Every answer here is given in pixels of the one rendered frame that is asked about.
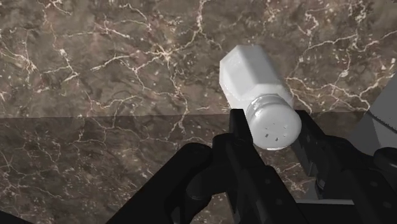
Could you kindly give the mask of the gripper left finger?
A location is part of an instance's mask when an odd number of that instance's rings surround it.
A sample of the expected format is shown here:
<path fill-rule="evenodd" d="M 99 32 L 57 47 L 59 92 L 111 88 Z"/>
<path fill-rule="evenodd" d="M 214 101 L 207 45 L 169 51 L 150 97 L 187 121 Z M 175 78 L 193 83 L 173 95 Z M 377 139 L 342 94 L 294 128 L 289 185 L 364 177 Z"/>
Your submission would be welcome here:
<path fill-rule="evenodd" d="M 255 181 L 264 167 L 242 109 L 232 109 L 229 131 L 212 146 L 184 145 L 106 224 L 190 224 L 212 196 L 225 193 L 235 224 L 265 224 Z"/>

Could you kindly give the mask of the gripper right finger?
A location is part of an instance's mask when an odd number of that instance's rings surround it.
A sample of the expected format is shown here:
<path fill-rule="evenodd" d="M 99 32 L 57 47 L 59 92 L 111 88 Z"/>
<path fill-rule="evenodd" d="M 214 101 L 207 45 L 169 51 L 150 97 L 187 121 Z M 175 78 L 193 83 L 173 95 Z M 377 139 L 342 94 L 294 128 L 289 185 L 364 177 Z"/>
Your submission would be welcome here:
<path fill-rule="evenodd" d="M 367 155 L 326 135 L 308 112 L 297 113 L 302 129 L 291 148 L 316 179 L 316 198 L 298 203 L 309 224 L 397 224 L 397 148 Z"/>

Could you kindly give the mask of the white salt shaker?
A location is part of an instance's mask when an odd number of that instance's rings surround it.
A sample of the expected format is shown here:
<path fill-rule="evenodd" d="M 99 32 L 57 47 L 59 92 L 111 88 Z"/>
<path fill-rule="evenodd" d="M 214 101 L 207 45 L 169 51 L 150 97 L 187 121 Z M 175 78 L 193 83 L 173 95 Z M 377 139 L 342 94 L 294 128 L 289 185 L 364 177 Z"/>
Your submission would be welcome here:
<path fill-rule="evenodd" d="M 219 62 L 219 84 L 232 109 L 243 109 L 253 143 L 281 150 L 300 134 L 293 96 L 259 45 L 237 45 Z"/>

